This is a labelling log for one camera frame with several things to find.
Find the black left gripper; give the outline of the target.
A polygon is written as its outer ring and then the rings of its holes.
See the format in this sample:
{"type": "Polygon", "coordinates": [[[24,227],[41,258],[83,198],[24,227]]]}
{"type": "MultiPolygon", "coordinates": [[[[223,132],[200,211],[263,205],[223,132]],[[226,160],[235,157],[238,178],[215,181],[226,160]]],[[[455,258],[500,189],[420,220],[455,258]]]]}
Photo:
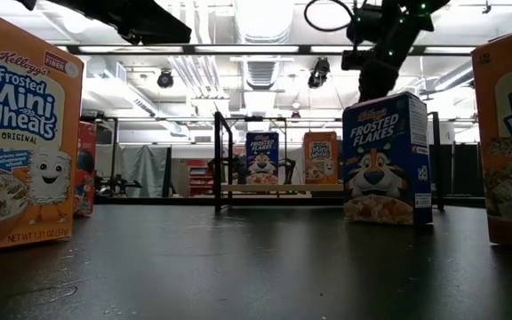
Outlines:
{"type": "Polygon", "coordinates": [[[188,44],[192,29],[154,0],[92,0],[97,20],[130,44],[188,44]]]}

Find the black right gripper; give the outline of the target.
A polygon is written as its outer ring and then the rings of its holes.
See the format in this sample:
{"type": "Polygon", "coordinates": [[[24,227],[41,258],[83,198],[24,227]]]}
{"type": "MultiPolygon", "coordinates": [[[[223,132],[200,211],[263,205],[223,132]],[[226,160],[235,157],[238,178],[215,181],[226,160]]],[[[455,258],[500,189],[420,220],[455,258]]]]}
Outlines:
{"type": "Polygon", "coordinates": [[[374,43],[359,76],[359,101],[375,100],[393,90],[401,67],[416,40],[416,18],[364,19],[364,39],[374,43]]]}

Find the Frosted Flakes cereal box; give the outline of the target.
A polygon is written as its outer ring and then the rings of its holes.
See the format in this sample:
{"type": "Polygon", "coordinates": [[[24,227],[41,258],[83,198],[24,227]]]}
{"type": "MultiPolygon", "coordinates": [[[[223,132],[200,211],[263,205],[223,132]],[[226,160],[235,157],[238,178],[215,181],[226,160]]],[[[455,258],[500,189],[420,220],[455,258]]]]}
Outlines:
{"type": "Polygon", "coordinates": [[[346,220],[432,222],[428,112],[418,97],[403,92],[346,108],[341,150],[346,220]]]}
{"type": "Polygon", "coordinates": [[[277,185],[279,141],[277,132],[248,132],[245,142],[246,183],[277,185]]]}

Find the Froot Loops cereal box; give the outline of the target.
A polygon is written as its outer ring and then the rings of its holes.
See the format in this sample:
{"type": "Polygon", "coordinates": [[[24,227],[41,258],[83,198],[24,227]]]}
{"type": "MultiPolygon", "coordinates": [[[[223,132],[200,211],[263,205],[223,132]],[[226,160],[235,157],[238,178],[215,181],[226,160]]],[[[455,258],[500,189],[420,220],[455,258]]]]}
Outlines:
{"type": "Polygon", "coordinates": [[[76,154],[75,210],[78,216],[90,216],[94,205],[96,124],[80,122],[76,154]]]}

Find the black overhead light bar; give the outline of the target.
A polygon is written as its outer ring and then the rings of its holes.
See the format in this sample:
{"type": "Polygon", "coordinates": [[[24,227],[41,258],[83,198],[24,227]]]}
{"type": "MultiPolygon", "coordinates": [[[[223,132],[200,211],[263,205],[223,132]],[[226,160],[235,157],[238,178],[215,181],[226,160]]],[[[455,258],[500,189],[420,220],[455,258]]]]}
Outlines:
{"type": "Polygon", "coordinates": [[[60,49],[74,55],[246,55],[246,56],[337,56],[351,51],[351,45],[310,44],[171,44],[171,45],[97,45],[68,44],[60,49]]]}

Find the black partition panel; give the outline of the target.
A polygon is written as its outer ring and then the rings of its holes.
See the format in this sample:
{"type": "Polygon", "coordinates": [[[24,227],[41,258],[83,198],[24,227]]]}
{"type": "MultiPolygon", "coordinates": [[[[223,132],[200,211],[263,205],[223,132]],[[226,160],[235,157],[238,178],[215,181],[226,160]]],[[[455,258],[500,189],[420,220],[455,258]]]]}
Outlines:
{"type": "Polygon", "coordinates": [[[444,193],[447,196],[483,197],[481,144],[441,145],[444,193]]]}

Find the black metal stand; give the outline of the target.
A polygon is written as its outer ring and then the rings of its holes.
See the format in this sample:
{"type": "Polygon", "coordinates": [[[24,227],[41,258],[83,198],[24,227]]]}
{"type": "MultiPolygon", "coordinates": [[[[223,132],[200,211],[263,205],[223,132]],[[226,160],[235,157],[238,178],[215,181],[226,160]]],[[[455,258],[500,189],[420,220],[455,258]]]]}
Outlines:
{"type": "Polygon", "coordinates": [[[101,179],[101,186],[108,186],[108,192],[106,194],[102,193],[103,197],[112,197],[116,191],[117,185],[117,176],[116,176],[116,156],[117,156],[117,147],[118,147],[118,133],[119,133],[119,119],[114,116],[80,116],[80,120],[85,123],[97,124],[97,123],[105,123],[112,122],[113,128],[112,136],[110,139],[110,145],[112,147],[111,150],[111,161],[110,161],[110,174],[109,177],[101,179]]]}

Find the grey hanging cloth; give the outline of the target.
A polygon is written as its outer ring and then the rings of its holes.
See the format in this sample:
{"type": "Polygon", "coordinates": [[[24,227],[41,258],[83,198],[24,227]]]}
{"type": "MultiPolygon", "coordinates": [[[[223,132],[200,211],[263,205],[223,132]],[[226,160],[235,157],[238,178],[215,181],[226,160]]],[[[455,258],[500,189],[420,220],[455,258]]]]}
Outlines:
{"type": "Polygon", "coordinates": [[[171,165],[171,149],[159,145],[123,145],[117,161],[124,180],[137,181],[140,188],[128,187],[130,198],[161,198],[168,195],[165,176],[171,165]]]}

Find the red storage rack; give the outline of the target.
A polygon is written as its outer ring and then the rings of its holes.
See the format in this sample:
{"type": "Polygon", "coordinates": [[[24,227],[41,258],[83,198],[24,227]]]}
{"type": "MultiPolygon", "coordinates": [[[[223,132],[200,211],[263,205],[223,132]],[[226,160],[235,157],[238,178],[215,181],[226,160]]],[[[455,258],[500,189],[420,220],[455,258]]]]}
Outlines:
{"type": "Polygon", "coordinates": [[[190,196],[208,196],[213,191],[212,170],[202,159],[187,160],[188,192],[190,196]]]}

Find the black table mat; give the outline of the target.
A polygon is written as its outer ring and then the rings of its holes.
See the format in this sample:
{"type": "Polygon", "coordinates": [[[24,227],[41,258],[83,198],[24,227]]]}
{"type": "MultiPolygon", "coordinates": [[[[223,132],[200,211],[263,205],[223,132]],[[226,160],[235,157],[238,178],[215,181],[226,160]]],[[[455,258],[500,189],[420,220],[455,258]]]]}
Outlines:
{"type": "Polygon", "coordinates": [[[99,205],[0,251],[0,320],[512,320],[512,247],[481,209],[413,228],[338,208],[99,205]]]}

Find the wooden shelf with black frame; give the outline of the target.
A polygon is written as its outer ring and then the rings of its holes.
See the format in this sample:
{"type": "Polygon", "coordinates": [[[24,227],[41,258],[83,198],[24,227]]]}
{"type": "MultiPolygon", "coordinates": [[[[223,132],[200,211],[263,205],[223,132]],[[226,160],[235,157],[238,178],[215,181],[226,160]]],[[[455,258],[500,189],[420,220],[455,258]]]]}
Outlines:
{"type": "MultiPolygon", "coordinates": [[[[433,125],[433,131],[434,134],[433,142],[435,145],[437,145],[437,151],[439,151],[439,146],[441,145],[440,141],[440,128],[439,128],[439,115],[437,112],[430,112],[428,113],[428,117],[431,117],[431,123],[433,125]]],[[[214,163],[216,163],[216,167],[212,168],[213,173],[216,175],[216,177],[213,177],[214,185],[212,187],[213,194],[215,196],[214,198],[214,205],[215,210],[219,211],[221,209],[222,205],[231,205],[232,199],[233,199],[233,192],[339,192],[343,190],[342,185],[339,184],[326,184],[326,185],[319,185],[319,186],[306,186],[306,185],[294,185],[294,184],[287,184],[287,185],[269,185],[269,186],[250,186],[250,185],[232,185],[232,179],[233,179],[233,173],[231,169],[231,165],[233,162],[233,133],[230,125],[228,124],[229,121],[233,121],[233,125],[236,124],[238,121],[243,121],[246,123],[250,122],[270,122],[273,124],[276,123],[282,123],[284,124],[284,136],[287,134],[288,129],[288,123],[294,122],[294,123],[301,123],[301,122],[322,122],[322,123],[330,123],[330,122],[340,122],[341,118],[329,118],[329,117],[319,117],[319,118],[306,118],[306,117],[263,117],[263,116],[244,116],[242,118],[226,118],[224,117],[221,112],[216,111],[213,115],[213,124],[214,124],[214,163]],[[226,163],[224,165],[228,166],[228,173],[227,174],[227,184],[222,183],[222,137],[221,137],[221,131],[222,128],[224,128],[228,134],[228,153],[226,159],[226,163]],[[222,202],[222,192],[227,192],[227,202],[222,202]]],[[[443,182],[443,176],[441,173],[442,169],[442,162],[441,162],[441,156],[434,155],[432,158],[437,165],[437,173],[436,173],[436,183],[435,187],[431,190],[435,190],[435,196],[432,197],[432,204],[434,204],[437,207],[437,210],[440,212],[444,211],[444,188],[442,187],[443,182]]]]}

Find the black aluminium table frame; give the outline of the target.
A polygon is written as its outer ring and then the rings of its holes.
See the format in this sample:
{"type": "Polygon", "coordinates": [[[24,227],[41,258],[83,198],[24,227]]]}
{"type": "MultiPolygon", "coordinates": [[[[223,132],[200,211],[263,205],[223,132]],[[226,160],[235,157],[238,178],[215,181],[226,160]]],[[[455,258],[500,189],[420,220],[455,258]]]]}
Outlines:
{"type": "MultiPolygon", "coordinates": [[[[130,198],[130,197],[96,197],[95,205],[184,205],[184,206],[216,206],[214,197],[166,197],[166,198],[130,198]]],[[[232,206],[342,206],[343,199],[335,197],[304,197],[304,196],[234,196],[232,199],[221,198],[220,205],[232,206]]],[[[445,197],[444,206],[461,206],[485,208],[483,197],[445,197]]]]}

